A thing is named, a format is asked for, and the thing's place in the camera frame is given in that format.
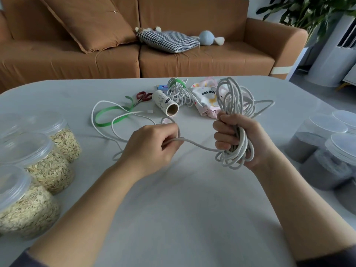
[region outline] checkered cushion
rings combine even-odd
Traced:
[[[200,45],[198,40],[175,31],[144,31],[137,36],[147,45],[169,53],[185,52]]]

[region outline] white tape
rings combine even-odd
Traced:
[[[272,68],[271,75],[288,74],[292,67],[274,67]]]
[[[179,106],[176,102],[174,102],[169,96],[167,96],[161,90],[157,90],[154,92],[154,102],[156,105],[167,115],[167,116],[175,116],[179,110]]]

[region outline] floor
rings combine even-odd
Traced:
[[[356,113],[356,86],[347,86],[336,92],[335,88],[324,87],[306,81],[302,74],[294,74],[290,82],[338,110]]]

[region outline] lint roller refill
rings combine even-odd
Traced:
[[[179,110],[179,106],[170,97],[161,90],[154,92],[154,102],[156,105],[169,117],[175,116]]]

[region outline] cable bundle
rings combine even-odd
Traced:
[[[189,107],[191,107],[194,104],[194,95],[192,94],[192,92],[190,92],[189,90],[187,90],[185,88],[185,84],[188,80],[185,81],[181,81],[177,78],[171,78],[168,82],[168,86],[169,86],[169,90],[167,91],[167,94],[169,93],[170,96],[172,97],[172,99],[179,105],[182,106],[183,104],[188,105]],[[220,95],[220,88],[226,85],[227,86],[227,93],[226,94],[221,94]],[[265,111],[266,109],[272,107],[274,105],[274,101],[273,100],[260,100],[260,101],[255,101],[251,92],[243,87],[237,84],[237,82],[231,78],[228,77],[226,79],[221,79],[219,84],[217,85],[216,88],[216,99],[217,102],[221,108],[221,110],[223,112],[226,112],[227,114],[242,114],[245,116],[248,116],[250,118],[255,118],[256,116],[260,115],[263,111]],[[129,112],[126,109],[124,109],[123,107],[121,107],[120,105],[110,102],[110,101],[99,101],[98,103],[96,103],[96,105],[94,106],[93,110],[91,111],[91,124],[94,126],[94,128],[96,129],[96,131],[101,134],[103,137],[113,140],[115,141],[121,152],[119,152],[118,154],[122,153],[123,150],[120,147],[120,144],[118,142],[118,140],[110,138],[104,134],[102,134],[94,125],[93,122],[93,115],[94,115],[94,110],[96,108],[96,106],[101,103],[101,102],[108,102],[108,103],[112,103],[116,106],[119,106],[120,108],[122,108],[124,111],[126,111],[125,114],[122,114],[120,116],[115,117],[112,122],[111,122],[111,129],[114,133],[114,135],[121,141],[123,142],[127,142],[127,140],[122,139],[114,130],[113,124],[115,122],[116,119],[125,116],[125,115],[129,115],[129,114],[134,114],[136,116],[139,117],[143,117],[146,118],[148,120],[150,120],[154,125],[156,124],[152,119],[150,119],[149,117],[146,116],[142,116],[142,115],[137,115],[137,113],[141,113],[141,112],[145,112],[145,111],[136,111],[136,112]],[[258,103],[265,103],[265,102],[269,102],[270,104],[263,108],[262,110],[260,110],[259,112],[256,113],[256,104]],[[165,119],[169,119],[172,122],[174,122],[174,120],[170,117],[164,117],[161,120],[161,123],[163,123],[163,121]],[[213,149],[213,148],[208,148],[205,147],[199,143],[196,143],[194,141],[191,141],[189,139],[186,138],[182,138],[180,136],[180,129],[178,128],[178,137],[175,139],[170,139],[167,142],[164,143],[164,145],[168,144],[171,141],[187,141],[189,143],[192,143],[196,146],[198,146],[199,148],[202,148],[204,150],[207,151],[211,151],[211,152],[217,152],[216,156],[215,156],[215,160],[220,162],[221,165],[223,167],[229,167],[231,169],[239,169],[244,163],[245,161],[251,161],[255,155],[255,150],[253,148],[253,145],[251,143],[251,141],[247,138],[246,132],[242,127],[238,127],[238,126],[232,126],[234,131],[235,131],[235,137],[240,139],[240,143],[238,145],[233,145],[231,146],[231,148],[229,150],[218,150],[218,149]],[[248,158],[246,158],[246,152],[249,151],[250,152],[250,156]]]

